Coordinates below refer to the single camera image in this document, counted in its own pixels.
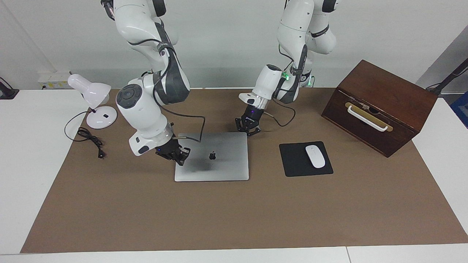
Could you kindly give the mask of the silver grey laptop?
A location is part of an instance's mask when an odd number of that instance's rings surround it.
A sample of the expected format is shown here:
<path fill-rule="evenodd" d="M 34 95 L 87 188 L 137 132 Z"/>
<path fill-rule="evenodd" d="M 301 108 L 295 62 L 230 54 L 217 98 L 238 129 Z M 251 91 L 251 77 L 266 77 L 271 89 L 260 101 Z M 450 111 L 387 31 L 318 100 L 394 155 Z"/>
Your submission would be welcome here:
<path fill-rule="evenodd" d="M 201 142 L 192 138 L 197 133 L 180 133 L 183 148 L 189 148 L 184 165 L 176 165 L 176 182 L 247 181 L 249 179 L 246 133 L 204 133 Z"/>

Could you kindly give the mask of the black mouse pad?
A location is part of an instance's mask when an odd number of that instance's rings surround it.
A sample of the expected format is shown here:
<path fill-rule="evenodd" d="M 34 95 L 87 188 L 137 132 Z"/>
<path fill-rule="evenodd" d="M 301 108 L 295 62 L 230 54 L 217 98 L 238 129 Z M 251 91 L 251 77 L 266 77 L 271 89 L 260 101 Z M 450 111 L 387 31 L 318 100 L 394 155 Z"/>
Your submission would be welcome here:
<path fill-rule="evenodd" d="M 324 155 L 326 165 L 323 168 L 314 168 L 306 154 L 305 147 L 308 145 L 317 145 Z M 279 145 L 284 173 L 289 178 L 308 176 L 308 175 L 329 175 L 333 174 L 329 156 L 322 141 L 303 142 Z"/>

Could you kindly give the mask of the white computer mouse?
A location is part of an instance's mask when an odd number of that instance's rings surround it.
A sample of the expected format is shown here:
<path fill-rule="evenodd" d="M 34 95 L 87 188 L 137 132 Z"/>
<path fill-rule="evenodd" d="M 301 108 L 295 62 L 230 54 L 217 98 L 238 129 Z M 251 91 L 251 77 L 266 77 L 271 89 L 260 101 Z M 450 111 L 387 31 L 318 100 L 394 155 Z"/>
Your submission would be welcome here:
<path fill-rule="evenodd" d="M 305 151 L 314 168 L 320 169 L 325 167 L 326 161 L 324 155 L 317 145 L 308 145 Z"/>

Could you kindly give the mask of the white desk lamp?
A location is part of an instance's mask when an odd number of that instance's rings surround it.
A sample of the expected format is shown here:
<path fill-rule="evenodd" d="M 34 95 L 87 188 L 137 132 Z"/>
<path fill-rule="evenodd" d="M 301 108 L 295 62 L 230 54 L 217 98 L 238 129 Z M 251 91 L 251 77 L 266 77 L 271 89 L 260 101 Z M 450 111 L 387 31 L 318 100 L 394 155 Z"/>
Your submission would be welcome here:
<path fill-rule="evenodd" d="M 68 84 L 81 93 L 89 106 L 91 112 L 88 114 L 86 122 L 90 128 L 104 129 L 116 121 L 117 111 L 110 106 L 101 106 L 106 104 L 110 98 L 109 93 L 112 88 L 110 85 L 90 82 L 79 74 L 70 75 Z"/>

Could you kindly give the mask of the brown table mat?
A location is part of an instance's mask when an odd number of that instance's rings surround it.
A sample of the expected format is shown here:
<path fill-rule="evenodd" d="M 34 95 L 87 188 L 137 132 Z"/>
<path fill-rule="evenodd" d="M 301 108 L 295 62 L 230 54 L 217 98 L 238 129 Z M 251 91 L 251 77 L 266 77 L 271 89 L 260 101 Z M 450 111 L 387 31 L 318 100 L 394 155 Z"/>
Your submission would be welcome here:
<path fill-rule="evenodd" d="M 262 118 L 249 180 L 175 182 L 173 161 L 136 157 L 119 117 L 72 143 L 22 253 L 468 243 L 413 143 L 386 158 L 321 117 L 333 89 L 302 89 L 291 125 Z M 289 178 L 280 144 L 322 141 L 333 174 Z"/>

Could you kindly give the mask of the dark brown wooden box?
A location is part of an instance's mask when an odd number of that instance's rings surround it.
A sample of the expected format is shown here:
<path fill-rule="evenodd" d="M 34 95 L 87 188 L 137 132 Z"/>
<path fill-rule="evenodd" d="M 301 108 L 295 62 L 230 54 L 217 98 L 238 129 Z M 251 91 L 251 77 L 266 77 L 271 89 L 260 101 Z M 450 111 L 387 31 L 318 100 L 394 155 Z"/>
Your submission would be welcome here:
<path fill-rule="evenodd" d="M 337 86 L 322 117 L 390 157 L 422 130 L 437 96 L 372 63 L 361 62 Z M 352 103 L 393 127 L 380 132 L 347 112 Z"/>

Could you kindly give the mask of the blue object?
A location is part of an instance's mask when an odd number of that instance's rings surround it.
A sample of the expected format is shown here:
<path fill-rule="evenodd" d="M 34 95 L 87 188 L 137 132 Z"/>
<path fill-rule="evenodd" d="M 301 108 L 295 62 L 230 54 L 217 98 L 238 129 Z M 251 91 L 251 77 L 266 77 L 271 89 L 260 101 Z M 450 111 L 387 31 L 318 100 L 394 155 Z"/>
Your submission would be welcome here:
<path fill-rule="evenodd" d="M 468 91 L 451 103 L 450 108 L 468 129 Z"/>

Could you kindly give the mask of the white wall power strip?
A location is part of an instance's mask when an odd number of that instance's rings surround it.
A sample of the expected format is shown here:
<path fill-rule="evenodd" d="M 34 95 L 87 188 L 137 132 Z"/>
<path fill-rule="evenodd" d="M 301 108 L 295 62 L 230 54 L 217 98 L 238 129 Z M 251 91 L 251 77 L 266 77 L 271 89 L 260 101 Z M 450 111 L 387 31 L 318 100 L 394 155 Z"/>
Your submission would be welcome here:
<path fill-rule="evenodd" d="M 39 88 L 42 90 L 72 89 L 68 84 L 68 78 L 71 75 L 67 72 L 40 73 L 37 80 Z"/>

